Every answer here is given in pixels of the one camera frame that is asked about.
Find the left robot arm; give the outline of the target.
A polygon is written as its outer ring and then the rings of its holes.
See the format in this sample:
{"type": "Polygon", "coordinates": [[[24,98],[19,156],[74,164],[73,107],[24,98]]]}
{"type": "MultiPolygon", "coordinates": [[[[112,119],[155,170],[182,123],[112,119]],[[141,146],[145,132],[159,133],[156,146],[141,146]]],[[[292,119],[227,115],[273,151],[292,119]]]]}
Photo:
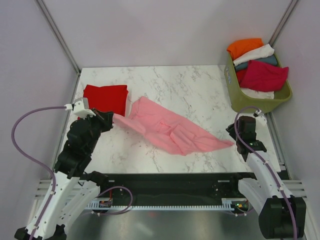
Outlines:
{"type": "Polygon", "coordinates": [[[87,109],[67,133],[53,169],[43,202],[32,221],[15,232],[17,240],[65,240],[75,220],[96,197],[110,191],[108,177],[93,171],[85,174],[102,133],[113,127],[113,112],[87,109]]]}

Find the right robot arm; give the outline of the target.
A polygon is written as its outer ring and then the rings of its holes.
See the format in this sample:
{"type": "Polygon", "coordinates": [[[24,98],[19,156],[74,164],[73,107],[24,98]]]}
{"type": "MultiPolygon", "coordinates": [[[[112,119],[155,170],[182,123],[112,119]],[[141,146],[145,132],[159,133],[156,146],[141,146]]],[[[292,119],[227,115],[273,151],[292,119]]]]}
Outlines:
{"type": "Polygon", "coordinates": [[[240,116],[226,131],[255,175],[232,181],[230,193],[235,197],[246,197],[258,214],[259,228],[265,239],[302,238],[306,203],[302,197],[294,196],[269,162],[266,147],[257,140],[256,119],[240,116]]]}

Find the pink t-shirt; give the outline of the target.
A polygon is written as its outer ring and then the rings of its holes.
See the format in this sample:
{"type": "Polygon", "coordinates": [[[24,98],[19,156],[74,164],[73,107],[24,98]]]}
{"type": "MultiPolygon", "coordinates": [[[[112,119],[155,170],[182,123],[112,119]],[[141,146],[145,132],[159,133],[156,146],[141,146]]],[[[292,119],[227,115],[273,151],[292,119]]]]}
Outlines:
{"type": "Polygon", "coordinates": [[[113,122],[136,131],[155,147],[172,155],[208,153],[234,145],[144,96],[132,104],[128,117],[114,114],[113,122]]]}

